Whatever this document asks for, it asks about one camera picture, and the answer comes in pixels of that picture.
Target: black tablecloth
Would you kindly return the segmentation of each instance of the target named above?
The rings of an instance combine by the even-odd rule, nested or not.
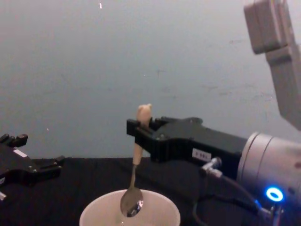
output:
[[[131,170],[132,159],[67,158],[59,178],[34,187],[1,188],[9,199],[0,204],[0,226],[78,226],[83,209],[92,200],[129,186]],[[182,161],[156,164],[143,158],[136,186],[165,195],[178,207],[181,225],[196,226],[192,207],[202,186],[196,166]],[[217,181],[209,183],[209,189],[239,196]],[[218,201],[204,202],[198,213],[209,226],[258,225],[251,213]],[[294,216],[286,218],[283,225],[301,225]]]

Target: white wall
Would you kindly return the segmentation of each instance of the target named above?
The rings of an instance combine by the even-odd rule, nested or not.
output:
[[[126,119],[197,116],[212,129],[300,140],[278,113],[242,0],[0,1],[0,132],[34,158],[131,156]],[[301,42],[301,1],[289,1]]]

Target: metal spoon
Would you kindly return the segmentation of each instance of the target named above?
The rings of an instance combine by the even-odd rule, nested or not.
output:
[[[135,187],[136,165],[133,164],[130,187],[123,194],[120,201],[120,209],[125,217],[133,217],[141,210],[143,205],[143,195],[139,188]]]

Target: white label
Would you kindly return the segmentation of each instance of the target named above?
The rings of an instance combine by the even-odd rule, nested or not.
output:
[[[26,155],[25,153],[21,152],[21,151],[18,150],[18,149],[15,149],[15,150],[14,150],[14,153],[20,155],[20,156],[23,157],[23,158],[27,157],[27,155]]]
[[[4,181],[5,181],[5,178],[1,178],[0,179],[0,185],[2,185],[4,183]]]
[[[195,149],[195,148],[192,150],[192,157],[196,158],[196,159],[200,159],[202,161],[206,161],[206,162],[211,161],[211,154],[210,153],[203,152],[203,151],[200,151],[200,150]]]

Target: spoon handle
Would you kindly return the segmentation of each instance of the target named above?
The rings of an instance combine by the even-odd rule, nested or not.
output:
[[[132,170],[132,178],[131,178],[131,184],[130,187],[134,187],[135,186],[135,180],[136,180],[136,165],[133,164],[133,170]]]

